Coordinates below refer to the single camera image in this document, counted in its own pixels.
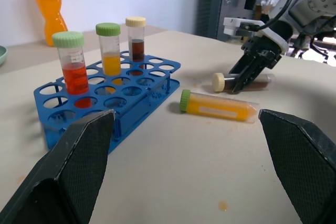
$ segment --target test tube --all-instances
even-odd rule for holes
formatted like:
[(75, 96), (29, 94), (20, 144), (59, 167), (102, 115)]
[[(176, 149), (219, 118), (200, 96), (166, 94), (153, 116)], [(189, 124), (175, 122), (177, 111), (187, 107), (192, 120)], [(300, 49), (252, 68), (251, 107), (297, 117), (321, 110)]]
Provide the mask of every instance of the test tube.
[[(238, 74), (215, 73), (212, 78), (212, 87), (215, 92), (230, 92), (237, 83)], [(258, 91), (270, 88), (275, 84), (274, 74), (260, 74), (244, 91)]]
[(180, 110), (188, 114), (254, 123), (258, 119), (259, 104), (193, 93), (185, 89), (181, 95)]
[[(52, 36), (54, 46), (57, 47), (61, 63), (64, 82), (71, 95), (84, 94), (89, 91), (88, 76), (84, 61), (82, 46), (84, 36), (76, 31), (62, 31)], [(91, 100), (81, 99), (75, 103), (79, 108), (91, 106)]]
[(143, 17), (126, 18), (128, 26), (128, 45), (131, 61), (141, 62), (144, 60), (144, 36), (146, 19)]
[[(120, 26), (115, 23), (97, 24), (96, 34), (99, 35), (101, 61), (104, 74), (107, 76), (120, 75)], [(121, 79), (116, 79), (113, 83), (121, 85)]]

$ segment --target tube label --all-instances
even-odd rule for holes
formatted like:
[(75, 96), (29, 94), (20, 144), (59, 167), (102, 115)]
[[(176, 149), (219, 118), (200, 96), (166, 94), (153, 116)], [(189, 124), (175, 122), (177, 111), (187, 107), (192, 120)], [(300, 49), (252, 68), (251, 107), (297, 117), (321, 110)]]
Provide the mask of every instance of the tube label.
[(201, 113), (207, 113), (211, 115), (219, 115), (219, 116), (224, 116), (226, 118), (237, 118), (238, 113), (234, 111), (226, 111), (226, 110), (218, 110), (218, 109), (213, 109), (213, 108), (208, 108), (208, 107), (200, 107), (199, 111)]

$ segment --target blue test tube rack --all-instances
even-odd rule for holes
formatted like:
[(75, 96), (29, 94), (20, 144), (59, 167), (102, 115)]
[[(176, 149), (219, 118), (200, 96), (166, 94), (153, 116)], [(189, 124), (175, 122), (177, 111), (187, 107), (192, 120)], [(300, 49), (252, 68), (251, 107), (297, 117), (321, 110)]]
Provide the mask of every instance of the blue test tube rack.
[[(85, 94), (69, 95), (63, 77), (34, 91), (49, 150), (72, 122), (91, 113), (113, 109), (116, 117), (109, 148), (111, 153), (180, 86), (178, 81), (170, 78), (170, 74), (181, 67), (180, 63), (150, 55), (146, 55), (143, 62), (131, 62), (126, 54), (128, 51), (121, 52), (121, 64), (130, 68), (122, 68), (118, 76), (105, 76), (101, 61), (87, 66), (88, 72), (96, 73), (88, 75), (89, 92)], [(54, 92), (45, 94), (45, 89)], [(82, 99), (90, 99), (91, 106), (76, 107)]]

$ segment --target orange soda bottle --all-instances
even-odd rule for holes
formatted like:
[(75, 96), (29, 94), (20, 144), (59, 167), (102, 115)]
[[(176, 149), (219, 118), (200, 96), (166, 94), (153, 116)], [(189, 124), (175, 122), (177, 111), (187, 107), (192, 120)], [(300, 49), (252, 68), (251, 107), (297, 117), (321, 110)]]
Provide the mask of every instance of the orange soda bottle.
[(44, 33), (47, 44), (53, 46), (53, 34), (68, 30), (60, 13), (62, 0), (36, 0), (36, 3), (46, 21)]

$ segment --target green plate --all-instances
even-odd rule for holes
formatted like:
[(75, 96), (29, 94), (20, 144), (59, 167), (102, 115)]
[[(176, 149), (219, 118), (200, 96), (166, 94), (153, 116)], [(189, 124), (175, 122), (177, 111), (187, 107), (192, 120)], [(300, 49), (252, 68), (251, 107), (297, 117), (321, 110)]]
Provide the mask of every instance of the green plate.
[(7, 49), (5, 47), (0, 46), (0, 66), (5, 62), (7, 58)]

